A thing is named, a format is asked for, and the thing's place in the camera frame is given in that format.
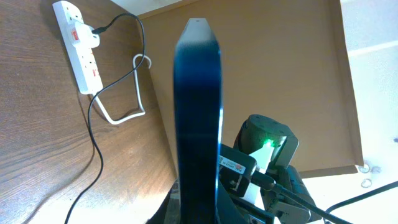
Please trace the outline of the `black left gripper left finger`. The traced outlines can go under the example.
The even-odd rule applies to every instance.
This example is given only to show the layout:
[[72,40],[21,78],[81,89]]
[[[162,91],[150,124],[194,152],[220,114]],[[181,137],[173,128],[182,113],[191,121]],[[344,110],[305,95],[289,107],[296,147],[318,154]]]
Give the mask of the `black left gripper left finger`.
[[179,183],[174,183],[158,211],[146,224],[179,224],[180,223],[180,189]]

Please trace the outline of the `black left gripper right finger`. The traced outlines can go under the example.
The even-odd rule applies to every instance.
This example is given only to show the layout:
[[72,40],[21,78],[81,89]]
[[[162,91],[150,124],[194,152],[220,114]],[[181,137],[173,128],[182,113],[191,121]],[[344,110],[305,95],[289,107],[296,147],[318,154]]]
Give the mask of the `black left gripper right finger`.
[[248,224],[236,208],[228,192],[224,189],[221,182],[218,182],[217,212],[220,224]]

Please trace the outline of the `blue smartphone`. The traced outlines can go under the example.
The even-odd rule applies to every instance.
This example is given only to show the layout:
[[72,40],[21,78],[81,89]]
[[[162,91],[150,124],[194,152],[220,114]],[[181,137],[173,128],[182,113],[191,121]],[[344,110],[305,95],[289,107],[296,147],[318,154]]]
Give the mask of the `blue smartphone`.
[[182,223],[216,223],[222,123],[221,50],[205,18],[188,20],[175,48],[174,113]]

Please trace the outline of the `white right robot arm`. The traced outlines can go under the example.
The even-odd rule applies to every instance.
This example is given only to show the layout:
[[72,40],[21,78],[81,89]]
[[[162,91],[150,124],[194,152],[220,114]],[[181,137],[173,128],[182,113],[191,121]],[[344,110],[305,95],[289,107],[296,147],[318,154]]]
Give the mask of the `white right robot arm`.
[[266,175],[311,205],[315,202],[290,162],[299,146],[291,129],[266,116],[252,114],[242,124],[233,147],[221,145],[219,176],[226,193],[220,209],[223,223],[310,223],[321,216],[294,200],[261,189]]

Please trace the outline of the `white charger adapter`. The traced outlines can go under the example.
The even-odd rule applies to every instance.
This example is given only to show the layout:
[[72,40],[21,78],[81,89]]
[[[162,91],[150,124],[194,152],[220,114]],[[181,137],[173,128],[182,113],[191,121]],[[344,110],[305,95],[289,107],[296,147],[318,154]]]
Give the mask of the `white charger adapter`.
[[67,26],[68,38],[75,48],[95,48],[100,45],[98,34],[92,33],[93,28],[75,21]]

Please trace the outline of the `brown cardboard panel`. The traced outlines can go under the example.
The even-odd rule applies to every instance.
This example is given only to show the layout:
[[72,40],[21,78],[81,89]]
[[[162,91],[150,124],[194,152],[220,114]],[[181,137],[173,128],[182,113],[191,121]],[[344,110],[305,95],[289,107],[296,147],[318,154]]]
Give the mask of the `brown cardboard panel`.
[[249,115],[261,114],[296,135],[292,165],[304,177],[363,165],[339,1],[196,1],[145,18],[150,74],[173,156],[175,45],[197,17],[208,21],[221,49],[225,145]]

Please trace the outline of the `white power strip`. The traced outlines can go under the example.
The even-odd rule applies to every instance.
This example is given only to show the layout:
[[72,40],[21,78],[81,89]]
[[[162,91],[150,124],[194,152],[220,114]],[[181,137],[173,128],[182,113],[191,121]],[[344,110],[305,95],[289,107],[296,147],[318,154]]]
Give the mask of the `white power strip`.
[[84,95],[94,95],[103,88],[103,83],[92,51],[93,48],[75,48],[67,34],[67,26],[72,22],[84,23],[82,14],[75,5],[68,1],[58,1],[53,3],[52,6],[79,92]]

